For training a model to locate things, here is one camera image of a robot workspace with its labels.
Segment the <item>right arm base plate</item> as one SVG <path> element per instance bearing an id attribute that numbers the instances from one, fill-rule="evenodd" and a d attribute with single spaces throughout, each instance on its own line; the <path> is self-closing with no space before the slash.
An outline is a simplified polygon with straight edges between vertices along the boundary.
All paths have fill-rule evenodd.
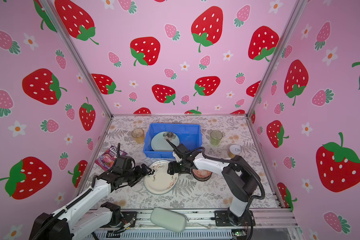
<path id="1" fill-rule="evenodd" d="M 254 227 L 256 222 L 254 220 L 253 212 L 247 210 L 241 217 L 237 217 L 229 210 L 215 211 L 213 219 L 218 227 Z"/>

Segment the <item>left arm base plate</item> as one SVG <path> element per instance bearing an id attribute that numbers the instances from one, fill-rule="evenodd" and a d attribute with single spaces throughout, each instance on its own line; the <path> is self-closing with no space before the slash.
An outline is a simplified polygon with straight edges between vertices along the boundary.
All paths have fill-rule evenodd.
<path id="1" fill-rule="evenodd" d="M 128 228 L 133 228 L 135 226 L 137 219 L 137 212 L 134 211 L 121 211 L 119 214 L 112 216 L 111 221 L 101 226 L 101 228 L 123 228 L 124 225 L 130 224 Z"/>

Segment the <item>pale green floral plate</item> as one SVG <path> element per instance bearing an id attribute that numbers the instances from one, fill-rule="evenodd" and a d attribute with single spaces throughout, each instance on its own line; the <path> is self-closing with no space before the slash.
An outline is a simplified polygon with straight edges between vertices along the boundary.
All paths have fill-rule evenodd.
<path id="1" fill-rule="evenodd" d="M 176 147 L 180 144 L 179 137 L 173 132 L 160 132 L 151 140 L 151 147 L 156 152 L 172 152 L 174 149 L 168 143 L 170 141 Z"/>

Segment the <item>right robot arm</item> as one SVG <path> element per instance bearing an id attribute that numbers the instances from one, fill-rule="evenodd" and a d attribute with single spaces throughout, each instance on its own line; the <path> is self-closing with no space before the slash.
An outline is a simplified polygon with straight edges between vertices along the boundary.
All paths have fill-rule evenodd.
<path id="1" fill-rule="evenodd" d="M 234 196 L 228 208 L 230 223 L 238 226 L 247 218 L 252 218 L 250 206 L 253 200 L 263 200 L 266 193 L 260 176 L 243 157 L 236 155 L 232 159 L 223 159 L 208 156 L 204 147 L 188 150 L 183 144 L 175 146 L 169 142 L 169 145 L 176 158 L 168 165 L 169 175 L 191 174 L 193 170 L 221 175 Z"/>

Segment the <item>cream floral plate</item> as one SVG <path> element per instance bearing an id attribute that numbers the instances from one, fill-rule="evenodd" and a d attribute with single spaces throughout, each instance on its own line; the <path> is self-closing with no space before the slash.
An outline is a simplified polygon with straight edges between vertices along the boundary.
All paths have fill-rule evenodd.
<path id="1" fill-rule="evenodd" d="M 144 186 L 151 194 L 164 195 L 175 187 L 179 174 L 167 173 L 169 163 L 170 161 L 160 160 L 149 166 L 153 174 L 144 177 Z"/>

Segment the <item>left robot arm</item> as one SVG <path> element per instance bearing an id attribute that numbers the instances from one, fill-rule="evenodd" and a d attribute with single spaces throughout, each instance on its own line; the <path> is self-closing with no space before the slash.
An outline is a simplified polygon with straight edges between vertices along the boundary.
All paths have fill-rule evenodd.
<path id="1" fill-rule="evenodd" d="M 31 240 L 82 240 L 100 227 L 126 224 L 121 207 L 106 202 L 89 216 L 85 214 L 102 198 L 124 187 L 133 187 L 154 170 L 135 164 L 133 158 L 119 156 L 109 170 L 93 177 L 91 186 L 64 207 L 43 213 L 34 221 Z"/>

